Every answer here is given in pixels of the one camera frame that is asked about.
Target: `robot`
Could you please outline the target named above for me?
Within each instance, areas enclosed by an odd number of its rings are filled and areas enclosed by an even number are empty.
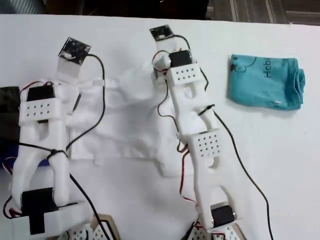
[[[236,214],[220,186],[214,190],[209,188],[207,162],[219,160],[220,142],[217,119],[210,110],[213,104],[206,93],[207,77],[193,58],[189,43],[183,36],[173,34],[168,25],[152,28],[150,32],[158,49],[152,60],[156,74],[155,85],[166,84],[167,95],[168,91],[170,93],[176,112],[173,119],[177,126],[177,136],[192,159],[195,208],[203,228],[212,232],[216,228],[233,224]],[[179,49],[176,38],[184,39],[188,49]],[[155,60],[159,53],[164,54]],[[201,129],[193,128],[193,113],[204,123]]]
[[[20,92],[20,142],[13,166],[11,195],[22,216],[12,219],[13,240],[58,236],[74,226],[90,223],[89,203],[70,202],[66,118],[76,109],[80,92],[74,84],[90,46],[68,38],[59,54],[53,84],[39,81]],[[54,173],[54,187],[30,189],[42,160]]]

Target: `floor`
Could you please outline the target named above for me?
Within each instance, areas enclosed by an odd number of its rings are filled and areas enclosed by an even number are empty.
[[[320,0],[209,0],[209,20],[320,26]]]
[[[142,0],[138,2],[130,0],[119,2],[116,0],[0,0],[0,13],[207,19],[320,26],[320,0],[201,0],[189,4],[183,0],[150,0],[149,4],[145,4]]]

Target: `black cable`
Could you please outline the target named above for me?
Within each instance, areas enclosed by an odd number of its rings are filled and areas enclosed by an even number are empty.
[[[207,106],[205,109],[203,109],[201,112],[198,113],[198,116],[201,116],[202,114],[204,114],[206,111],[210,110],[214,106],[215,106],[214,104]]]
[[[20,146],[35,148],[35,149],[42,149],[42,150],[49,151],[49,152],[54,150],[54,149],[50,149],[50,148],[47,148],[47,147],[38,146],[38,145],[34,145],[34,144],[29,144],[29,143],[24,143],[24,142],[19,142],[19,141],[10,140],[10,139],[5,139],[5,138],[2,138],[2,137],[0,137],[0,141],[6,142],[6,143],[10,143],[10,144],[15,144],[15,145],[20,145]]]
[[[183,39],[185,41],[186,45],[188,46],[188,49],[190,50],[190,44],[184,36],[174,34],[173,37]]]
[[[265,196],[265,194],[263,193],[263,191],[258,187],[258,185],[255,183],[255,181],[251,178],[251,176],[249,175],[249,173],[247,172],[243,162],[241,161],[241,158],[240,158],[240,155],[238,153],[238,149],[237,149],[237,146],[236,146],[236,142],[235,142],[235,139],[234,139],[234,136],[232,135],[231,131],[229,130],[229,128],[227,127],[227,125],[224,123],[224,121],[222,121],[222,119],[219,117],[219,115],[215,112],[214,112],[214,115],[216,116],[216,118],[220,121],[220,123],[223,125],[223,127],[225,128],[225,130],[228,132],[230,138],[231,138],[231,141],[232,141],[232,144],[233,144],[233,148],[234,148],[234,151],[235,151],[235,154],[236,154],[236,157],[238,158],[239,160],[239,163],[244,171],[244,173],[246,174],[246,176],[250,179],[250,181],[252,182],[252,184],[256,187],[256,189],[260,192],[260,194],[263,196],[264,200],[265,200],[265,203],[266,203],[266,217],[267,217],[267,222],[268,222],[268,228],[269,228],[269,234],[270,234],[270,237],[272,240],[274,240],[274,237],[273,237],[273,234],[272,234],[272,230],[271,230],[271,224],[270,224],[270,213],[269,213],[269,202],[268,202],[268,199],[267,197]]]
[[[172,115],[162,115],[162,114],[160,113],[160,106],[166,101],[166,99],[167,99],[167,97],[168,97],[168,95],[169,95],[168,82],[167,82],[167,80],[164,80],[164,81],[165,81],[165,85],[166,85],[166,94],[165,94],[164,99],[162,100],[162,102],[159,103],[159,105],[157,106],[156,109],[157,109],[157,112],[158,112],[158,114],[159,114],[160,117],[163,117],[163,118],[166,118],[166,117],[167,117],[167,118],[171,118],[171,119],[173,120],[173,122],[174,122],[176,131],[179,132],[178,125],[177,125],[177,122],[176,122],[175,117],[172,116]]]
[[[23,143],[23,142],[19,142],[19,141],[8,140],[8,142],[12,142],[12,143],[15,143],[15,144],[20,145],[20,146],[26,146],[26,147],[35,148],[35,149],[46,150],[46,151],[50,152],[50,155],[48,155],[48,157],[46,158],[47,160],[49,160],[50,157],[52,157],[52,156],[54,156],[54,155],[56,155],[56,154],[58,154],[58,153],[64,153],[64,154],[68,157],[67,153],[66,153],[64,150],[50,149],[50,148],[46,148],[46,147],[42,147],[42,146],[37,146],[37,145],[33,145],[33,144],[28,144],[28,143]],[[95,217],[96,217],[96,220],[98,221],[98,223],[99,223],[99,225],[100,225],[100,227],[101,227],[101,229],[102,229],[105,237],[106,237],[108,240],[110,240],[110,238],[109,238],[106,230],[104,229],[104,226],[102,225],[101,219],[100,219],[100,217],[99,217],[99,215],[98,215],[98,213],[97,213],[97,211],[96,211],[96,208],[95,208],[95,206],[93,205],[91,199],[89,198],[89,196],[87,195],[87,193],[85,192],[85,190],[84,190],[84,189],[80,186],[80,184],[77,182],[77,180],[71,175],[71,173],[70,173],[70,178],[71,178],[71,180],[73,181],[73,183],[77,186],[77,188],[80,190],[80,192],[84,195],[84,197],[86,198],[86,200],[89,202],[89,204],[90,204],[90,206],[91,206],[91,208],[92,208],[92,210],[93,210],[93,213],[94,213],[94,215],[95,215]]]
[[[74,176],[72,176],[72,174],[70,173],[70,178],[72,180],[72,182],[74,182],[74,184],[77,186],[77,188],[80,190],[80,192],[84,195],[85,199],[88,201],[88,203],[90,204],[92,210],[93,210],[93,213],[94,213],[94,216],[96,218],[96,220],[98,221],[106,239],[110,240],[110,237],[108,236],[104,226],[102,225],[102,222],[101,222],[101,219],[96,211],[96,208],[94,206],[94,204],[92,203],[91,199],[89,198],[89,196],[87,195],[87,193],[85,192],[85,190],[80,186],[80,184],[77,182],[77,180],[74,178]]]
[[[66,150],[68,150],[72,144],[75,143],[75,141],[77,141],[79,138],[81,138],[82,136],[86,135],[88,132],[90,132],[91,130],[93,130],[96,126],[99,125],[99,123],[101,122],[102,118],[104,117],[105,115],[105,111],[106,111],[106,100],[105,100],[105,95],[106,95],[106,76],[105,76],[105,66],[102,62],[102,60],[94,55],[94,54],[88,54],[87,57],[94,57],[96,58],[100,64],[101,64],[101,67],[102,67],[102,79],[104,81],[104,85],[103,85],[103,88],[102,88],[102,102],[103,102],[103,108],[102,108],[102,113],[101,113],[101,116],[99,118],[99,120],[97,121],[97,123],[95,125],[93,125],[92,127],[90,127],[88,130],[84,131],[83,133],[81,133],[79,136],[77,136],[75,139],[73,139],[71,142],[69,142],[69,144],[66,146]]]
[[[205,86],[204,86],[204,91],[207,91],[207,87],[208,87],[208,85],[209,85],[208,78],[207,78],[207,76],[205,75],[204,71],[201,69],[201,67],[200,67],[200,71],[201,71],[201,73],[202,73],[202,75],[204,76],[204,79],[205,79],[205,81],[206,81],[206,84],[205,84]]]

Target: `teal cloth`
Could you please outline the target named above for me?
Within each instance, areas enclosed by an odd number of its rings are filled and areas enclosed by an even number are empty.
[[[305,73],[296,58],[232,55],[229,98],[246,106],[300,109]]]

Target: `white table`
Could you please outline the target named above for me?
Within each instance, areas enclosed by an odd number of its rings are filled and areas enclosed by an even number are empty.
[[[92,45],[107,76],[151,60],[156,51],[149,29],[169,24],[185,36],[206,72],[216,111],[235,136],[247,170],[269,199],[274,239],[317,239],[320,234],[320,27],[218,21],[95,16],[0,15],[0,83],[23,85],[53,76],[67,37]],[[284,112],[237,105],[226,98],[232,53],[296,57],[305,71],[301,110]],[[101,74],[98,64],[82,66],[83,77]],[[231,141],[222,130],[218,174],[232,196],[239,225],[249,240],[269,238],[266,204],[243,173]],[[111,214],[122,239],[176,240],[196,216],[178,193],[179,178],[162,178],[149,160],[115,159],[103,167],[72,164],[71,172],[98,212]],[[49,184],[40,169],[33,187]],[[0,171],[0,203],[8,197],[10,176]],[[192,177],[186,188],[192,189]],[[72,198],[81,193],[71,185]],[[0,238],[10,239],[10,221],[0,216]]]

